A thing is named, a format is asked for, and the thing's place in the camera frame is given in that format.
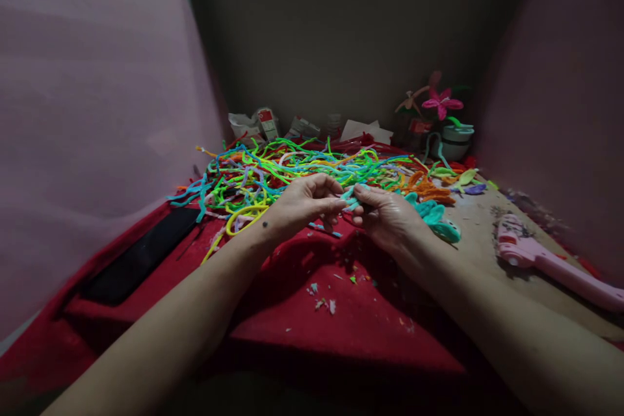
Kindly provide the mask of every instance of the pink glue gun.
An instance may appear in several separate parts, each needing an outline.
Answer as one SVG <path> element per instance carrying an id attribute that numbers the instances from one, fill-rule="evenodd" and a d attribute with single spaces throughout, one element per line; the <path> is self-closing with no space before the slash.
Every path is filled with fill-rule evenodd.
<path id="1" fill-rule="evenodd" d="M 524 225 L 514 214 L 499 222 L 499 254 L 510 265 L 536 267 L 589 302 L 611 312 L 624 312 L 624 289 L 609 286 L 583 273 L 527 237 Z"/>

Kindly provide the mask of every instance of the wall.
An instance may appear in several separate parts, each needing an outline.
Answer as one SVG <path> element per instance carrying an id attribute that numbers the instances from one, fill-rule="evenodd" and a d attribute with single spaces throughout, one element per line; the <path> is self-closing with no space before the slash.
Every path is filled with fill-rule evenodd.
<path id="1" fill-rule="evenodd" d="M 187 0 L 0 0 L 0 338 L 219 148 Z"/>
<path id="2" fill-rule="evenodd" d="M 436 68 L 481 76 L 515 0 L 199 0 L 228 105 L 268 105 L 283 128 L 329 112 L 389 125 Z"/>
<path id="3" fill-rule="evenodd" d="M 475 116 L 483 171 L 569 226 L 565 241 L 619 287 L 624 0 L 525 0 Z"/>

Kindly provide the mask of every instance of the flower pot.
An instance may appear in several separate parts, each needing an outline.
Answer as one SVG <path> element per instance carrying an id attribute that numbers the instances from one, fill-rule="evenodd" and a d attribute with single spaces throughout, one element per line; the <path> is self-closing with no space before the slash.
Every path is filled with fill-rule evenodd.
<path id="1" fill-rule="evenodd" d="M 475 133 L 471 125 L 447 125 L 442 129 L 442 155 L 447 161 L 458 161 L 464 157 L 470 148 L 470 139 Z M 433 156 L 439 157 L 440 139 L 432 145 Z"/>

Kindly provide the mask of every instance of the pink flower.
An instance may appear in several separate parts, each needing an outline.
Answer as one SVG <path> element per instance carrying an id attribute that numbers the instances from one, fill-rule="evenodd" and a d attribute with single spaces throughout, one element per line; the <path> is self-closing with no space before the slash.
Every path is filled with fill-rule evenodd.
<path id="1" fill-rule="evenodd" d="M 442 122 L 447 117 L 447 109 L 461 109 L 463 103 L 457 99 L 450 98 L 450 88 L 442 91 L 442 94 L 438 95 L 434 87 L 429 88 L 429 99 L 422 103 L 422 107 L 425 109 L 431 109 L 437 107 L 437 116 Z"/>

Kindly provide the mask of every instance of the hand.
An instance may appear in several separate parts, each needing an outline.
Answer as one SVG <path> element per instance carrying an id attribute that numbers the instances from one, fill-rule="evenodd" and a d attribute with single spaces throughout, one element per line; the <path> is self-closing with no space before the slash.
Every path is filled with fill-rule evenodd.
<path id="1" fill-rule="evenodd" d="M 336 179 L 327 174 L 299 177 L 257 224 L 266 223 L 281 240 L 291 238 L 317 218 L 332 232 L 333 225 L 338 223 L 338 214 L 346 207 L 346 202 L 338 198 L 343 192 Z"/>
<path id="2" fill-rule="evenodd" d="M 408 243 L 431 242 L 432 233 L 418 212 L 401 195 L 386 192 L 380 188 L 365 189 L 356 184 L 356 198 L 372 210 L 357 207 L 353 212 L 353 223 L 363 226 L 369 237 L 397 261 L 411 256 Z"/>

